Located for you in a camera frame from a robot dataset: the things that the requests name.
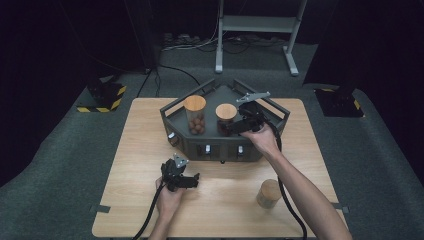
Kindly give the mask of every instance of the gray carpet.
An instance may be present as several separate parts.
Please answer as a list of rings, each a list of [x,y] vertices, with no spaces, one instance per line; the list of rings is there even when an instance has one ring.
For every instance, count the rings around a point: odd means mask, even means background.
[[[424,239],[423,188],[367,96],[354,92],[365,118],[328,118],[313,93],[315,87],[328,86],[302,86],[316,47],[295,45],[298,77],[290,76],[278,46],[225,53],[222,74],[214,73],[214,52],[165,51],[160,62],[201,83],[214,78],[226,84],[237,78],[273,97],[301,99],[338,198],[350,210],[345,217],[354,238]],[[158,72],[160,97],[179,97],[196,87],[182,72],[162,67]],[[91,208],[100,203],[129,107],[145,77],[120,77],[127,91],[115,112],[69,109],[30,166],[0,189],[0,239],[95,239]],[[140,97],[155,97],[155,77],[153,72]]]

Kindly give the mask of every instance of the forearm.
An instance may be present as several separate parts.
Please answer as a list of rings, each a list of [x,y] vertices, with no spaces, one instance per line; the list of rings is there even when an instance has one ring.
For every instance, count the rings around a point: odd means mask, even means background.
[[[337,211],[308,178],[280,152],[266,157],[290,193],[303,219],[319,239],[351,239]]]
[[[172,217],[159,216],[149,240],[164,240],[168,237]]]

